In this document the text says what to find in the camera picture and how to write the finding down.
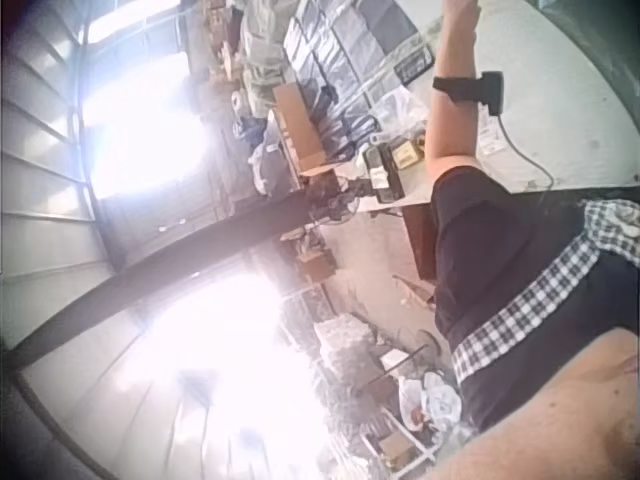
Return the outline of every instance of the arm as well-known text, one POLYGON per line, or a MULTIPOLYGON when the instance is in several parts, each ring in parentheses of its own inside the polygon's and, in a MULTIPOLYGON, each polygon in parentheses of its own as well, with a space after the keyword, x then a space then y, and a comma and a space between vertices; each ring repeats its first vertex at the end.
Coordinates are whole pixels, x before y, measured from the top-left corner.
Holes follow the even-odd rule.
POLYGON ((638 338, 618 329, 425 480, 630 479, 638 440, 638 338))
MULTIPOLYGON (((473 47, 479 15, 477 0, 445 0, 436 76, 475 78, 473 47)), ((431 117, 425 133, 425 159, 431 181, 435 183, 457 166, 480 168, 475 159, 477 136, 477 104, 455 104, 445 93, 432 89, 431 117)))

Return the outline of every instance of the floor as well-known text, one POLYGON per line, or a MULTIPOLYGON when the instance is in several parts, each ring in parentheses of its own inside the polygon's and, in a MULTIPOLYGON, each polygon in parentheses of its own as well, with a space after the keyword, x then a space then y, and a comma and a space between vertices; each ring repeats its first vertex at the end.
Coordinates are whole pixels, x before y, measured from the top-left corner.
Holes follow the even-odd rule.
POLYGON ((371 218, 359 213, 343 225, 324 225, 320 231, 338 265, 336 274, 325 281, 336 311, 363 316, 408 351, 421 345, 418 332, 426 330, 440 343, 443 358, 450 357, 434 314, 397 278, 433 291, 432 285, 417 276, 401 217, 380 214, 371 218))

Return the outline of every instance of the brown box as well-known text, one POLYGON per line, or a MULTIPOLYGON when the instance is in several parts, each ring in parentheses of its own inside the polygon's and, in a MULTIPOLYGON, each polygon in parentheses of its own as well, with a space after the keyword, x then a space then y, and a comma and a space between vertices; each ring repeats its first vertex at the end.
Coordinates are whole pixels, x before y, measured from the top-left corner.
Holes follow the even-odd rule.
POLYGON ((336 273, 330 257, 331 253, 325 251, 311 251, 298 255, 298 265, 311 283, 324 282, 336 273))
POLYGON ((379 446, 389 463, 398 469, 409 463, 409 454, 415 448, 411 440, 399 430, 380 440, 379 446))
POLYGON ((280 129, 286 134, 295 152, 293 161, 299 175, 318 175, 334 168, 327 163, 320 137, 311 123, 302 94, 296 83, 279 85, 273 89, 279 110, 280 129))

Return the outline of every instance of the cable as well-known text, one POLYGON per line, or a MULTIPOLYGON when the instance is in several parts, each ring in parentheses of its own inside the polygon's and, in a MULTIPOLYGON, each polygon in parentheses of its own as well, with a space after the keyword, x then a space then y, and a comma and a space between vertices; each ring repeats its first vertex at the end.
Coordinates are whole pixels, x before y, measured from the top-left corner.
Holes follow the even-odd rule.
POLYGON ((537 168, 538 170, 540 170, 542 173, 544 173, 544 175, 549 179, 549 185, 547 185, 547 188, 545 189, 542 198, 540 199, 540 201, 542 201, 542 199, 544 198, 544 195, 546 195, 556 184, 555 179, 553 178, 553 175, 551 175, 549 173, 549 170, 547 170, 546 168, 544 168, 542 165, 540 165, 538 162, 536 162, 535 160, 532 160, 531 158, 527 157, 524 153, 522 153, 518 147, 516 147, 513 142, 511 141, 511 138, 509 137, 509 134, 507 134, 507 131, 504 128, 504 124, 502 123, 502 116, 498 115, 498 125, 500 125, 500 130, 502 130, 502 135, 504 135, 504 139, 507 141, 507 143, 509 144, 509 146, 513 149, 514 152, 516 152, 518 154, 518 156, 520 156, 520 158, 522 158, 525 162, 533 165, 535 168, 537 168))

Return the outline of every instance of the plaid shirt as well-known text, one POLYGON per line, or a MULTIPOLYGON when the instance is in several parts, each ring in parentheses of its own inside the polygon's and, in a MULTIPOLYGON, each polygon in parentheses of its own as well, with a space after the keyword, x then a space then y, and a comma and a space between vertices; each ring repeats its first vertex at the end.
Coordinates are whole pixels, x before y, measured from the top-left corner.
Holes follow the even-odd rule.
POLYGON ((640 269, 640 205, 626 200, 585 203, 585 228, 507 306, 453 352, 462 383, 523 341, 551 315, 595 265, 600 252, 621 255, 640 269))

